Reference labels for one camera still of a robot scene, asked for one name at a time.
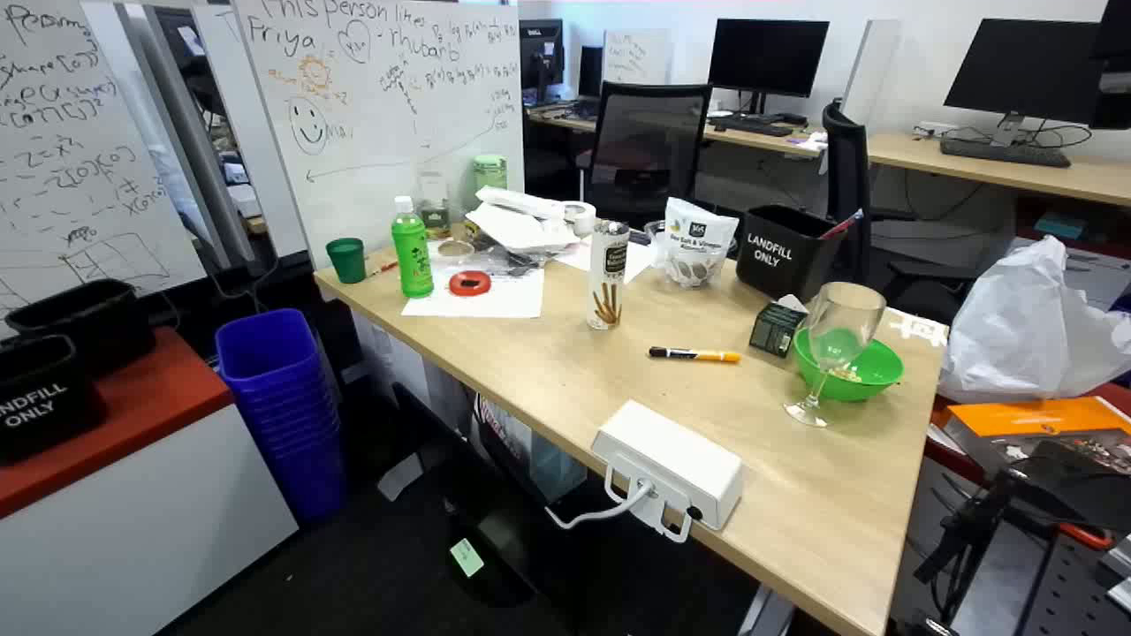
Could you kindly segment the black yellow marker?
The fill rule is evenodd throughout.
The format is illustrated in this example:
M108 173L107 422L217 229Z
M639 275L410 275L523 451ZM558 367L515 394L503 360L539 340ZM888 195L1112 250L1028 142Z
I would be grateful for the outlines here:
M694 360L694 365L740 365L735 349L695 349L695 345L645 345L649 360Z

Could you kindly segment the white tape roll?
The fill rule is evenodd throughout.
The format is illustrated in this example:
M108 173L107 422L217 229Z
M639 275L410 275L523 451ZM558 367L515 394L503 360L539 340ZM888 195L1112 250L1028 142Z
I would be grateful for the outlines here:
M590 202L564 202L561 218L575 236L590 236L597 225L597 209Z

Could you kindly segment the pile of white papers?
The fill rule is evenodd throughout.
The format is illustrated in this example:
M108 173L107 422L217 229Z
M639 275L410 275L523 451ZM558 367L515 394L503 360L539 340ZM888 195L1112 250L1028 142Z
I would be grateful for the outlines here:
M469 224L504 250L558 250L575 239L564 204L536 195L479 188Z

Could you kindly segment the red tape roll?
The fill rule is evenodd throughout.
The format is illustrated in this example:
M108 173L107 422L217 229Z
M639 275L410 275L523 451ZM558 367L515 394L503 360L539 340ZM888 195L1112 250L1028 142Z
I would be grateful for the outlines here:
M466 270L466 274L447 275L447 292L456 292L456 298L479 298L486 290L491 290L491 275L479 270Z

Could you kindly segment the white paper sheet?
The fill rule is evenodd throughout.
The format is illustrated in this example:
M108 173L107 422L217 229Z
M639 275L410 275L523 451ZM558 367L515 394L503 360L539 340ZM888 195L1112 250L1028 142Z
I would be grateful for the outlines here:
M433 290L404 305L405 318L536 318L545 302L545 274L529 270L523 275L486 274L491 288L484 292L458 298L447 290L466 264L433 264Z

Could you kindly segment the clear snack bag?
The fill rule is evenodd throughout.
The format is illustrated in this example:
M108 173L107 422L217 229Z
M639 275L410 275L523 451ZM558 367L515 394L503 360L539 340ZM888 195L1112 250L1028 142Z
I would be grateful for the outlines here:
M735 216L705 211L687 199L668 199L657 232L657 274L674 288L705 288L730 250L735 229Z

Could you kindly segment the green plastic bottle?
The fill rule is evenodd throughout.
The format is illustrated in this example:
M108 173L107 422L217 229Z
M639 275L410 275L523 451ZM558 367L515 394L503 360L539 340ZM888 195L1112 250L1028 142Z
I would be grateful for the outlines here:
M405 298L427 298L433 290L427 225L422 224L410 195L397 199L392 249L399 263L399 290Z

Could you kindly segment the black mesh office chair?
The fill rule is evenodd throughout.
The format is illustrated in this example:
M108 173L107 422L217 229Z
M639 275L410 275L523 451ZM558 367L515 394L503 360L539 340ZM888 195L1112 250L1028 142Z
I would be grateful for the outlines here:
M601 218L645 225L689 199L701 169L705 84L618 84L597 98L584 199Z

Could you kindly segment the white power box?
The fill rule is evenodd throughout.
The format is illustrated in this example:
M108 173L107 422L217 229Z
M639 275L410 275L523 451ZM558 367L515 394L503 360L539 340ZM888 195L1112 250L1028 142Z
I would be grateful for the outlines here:
M604 494L642 528L687 546L695 528L720 535L743 497L743 460L642 402L622 402L590 443Z

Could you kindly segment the small dark green box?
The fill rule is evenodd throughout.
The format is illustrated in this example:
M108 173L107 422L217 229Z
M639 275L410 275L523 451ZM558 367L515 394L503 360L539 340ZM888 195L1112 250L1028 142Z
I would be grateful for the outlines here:
M767 305L751 321L750 345L783 356L800 327L801 327L801 310L783 305Z

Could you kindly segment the small green cup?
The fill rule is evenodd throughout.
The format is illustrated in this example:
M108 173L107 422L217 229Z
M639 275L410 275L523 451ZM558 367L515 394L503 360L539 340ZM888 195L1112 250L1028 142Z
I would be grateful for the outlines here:
M325 245L325 255L344 284L359 284L363 270L363 245L358 236L336 236Z

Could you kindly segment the black landfill bin on table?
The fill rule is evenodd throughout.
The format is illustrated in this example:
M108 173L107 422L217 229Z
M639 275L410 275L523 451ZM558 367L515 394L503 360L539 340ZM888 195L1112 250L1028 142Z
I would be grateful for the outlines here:
M767 298L796 292L809 302L830 274L836 236L830 224L800 209L750 209L740 225L735 274Z

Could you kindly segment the clear wine glass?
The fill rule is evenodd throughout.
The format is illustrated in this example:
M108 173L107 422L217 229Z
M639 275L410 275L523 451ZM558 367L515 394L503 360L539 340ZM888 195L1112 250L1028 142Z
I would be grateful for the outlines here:
M806 356L813 374L806 377L806 397L789 407L796 423L824 427L819 415L824 389L833 374L848 374L857 355L869 345L888 302L863 284L824 284L809 302L806 316Z

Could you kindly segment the green plastic bowl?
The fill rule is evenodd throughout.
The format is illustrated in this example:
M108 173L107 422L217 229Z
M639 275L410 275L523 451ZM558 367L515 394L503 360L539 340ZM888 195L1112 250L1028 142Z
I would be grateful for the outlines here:
M843 328L791 336L800 377L830 402L864 402L906 377L906 360L883 340L855 340Z

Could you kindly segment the stack of blue bins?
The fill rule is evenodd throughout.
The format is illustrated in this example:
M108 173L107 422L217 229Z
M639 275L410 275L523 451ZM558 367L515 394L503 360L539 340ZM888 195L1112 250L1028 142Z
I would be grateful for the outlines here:
M306 318L297 307L232 318L217 355L290 513L301 522L336 517L347 497L339 407Z

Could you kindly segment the large whiteboard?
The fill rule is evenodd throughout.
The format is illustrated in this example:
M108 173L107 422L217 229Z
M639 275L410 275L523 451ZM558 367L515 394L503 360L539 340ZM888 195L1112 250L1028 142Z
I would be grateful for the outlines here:
M397 199L473 202L473 164L523 179L518 13L431 0L232 0L301 229L387 239Z

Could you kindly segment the computer monitor middle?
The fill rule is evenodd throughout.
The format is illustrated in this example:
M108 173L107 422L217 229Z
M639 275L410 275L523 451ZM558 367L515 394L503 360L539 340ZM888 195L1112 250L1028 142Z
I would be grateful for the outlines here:
M801 113L770 113L767 98L806 98L813 92L824 38L824 23L720 19L714 30L709 84L735 88L750 105L714 116L714 126L767 138L789 138L801 126Z

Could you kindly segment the computer monitor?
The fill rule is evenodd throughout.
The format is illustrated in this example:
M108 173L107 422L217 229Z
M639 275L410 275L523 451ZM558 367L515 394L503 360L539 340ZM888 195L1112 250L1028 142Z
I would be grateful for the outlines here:
M945 155L1068 169L1058 145L1020 132L1024 116L1086 125L1100 98L1100 30L1088 23L981 19L946 88L946 105L996 113L981 135L945 135Z
M770 113L767 98L806 98L813 92L824 38L824 23L720 19L714 30L709 84L735 88L750 105L714 116L714 126L767 138L789 138L801 126L801 113Z

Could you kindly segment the white plastic bag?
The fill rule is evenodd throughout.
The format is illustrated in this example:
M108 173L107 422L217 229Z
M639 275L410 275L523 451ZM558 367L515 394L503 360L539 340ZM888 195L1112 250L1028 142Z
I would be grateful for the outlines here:
M1131 371L1131 316L1068 284L1068 249L1041 236L996 258L952 318L946 400L1080 397Z

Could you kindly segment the orange folder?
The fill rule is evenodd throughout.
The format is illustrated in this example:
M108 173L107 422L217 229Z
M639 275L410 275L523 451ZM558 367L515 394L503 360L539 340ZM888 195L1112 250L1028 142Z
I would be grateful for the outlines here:
M1131 431L1131 416L1102 397L955 402L952 416L980 440L1051 440Z

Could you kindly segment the left whiteboard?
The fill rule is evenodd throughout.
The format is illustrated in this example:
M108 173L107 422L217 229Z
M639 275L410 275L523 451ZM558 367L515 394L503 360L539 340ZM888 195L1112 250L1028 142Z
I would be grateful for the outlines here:
M0 307L201 275L80 4L0 0Z

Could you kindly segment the black landfill bin left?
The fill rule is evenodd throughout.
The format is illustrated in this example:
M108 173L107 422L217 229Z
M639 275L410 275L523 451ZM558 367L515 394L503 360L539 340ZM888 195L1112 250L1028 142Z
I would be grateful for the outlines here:
M68 336L0 345L0 463L22 463L98 422L98 394Z

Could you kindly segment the computer monitor right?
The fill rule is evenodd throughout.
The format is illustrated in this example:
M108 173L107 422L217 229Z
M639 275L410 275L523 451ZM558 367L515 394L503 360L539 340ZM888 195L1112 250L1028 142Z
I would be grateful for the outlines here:
M1088 23L981 19L946 88L946 105L996 113L981 135L945 135L945 155L1068 169L1058 145L1020 132L1024 116L1086 125L1100 98L1100 30Z

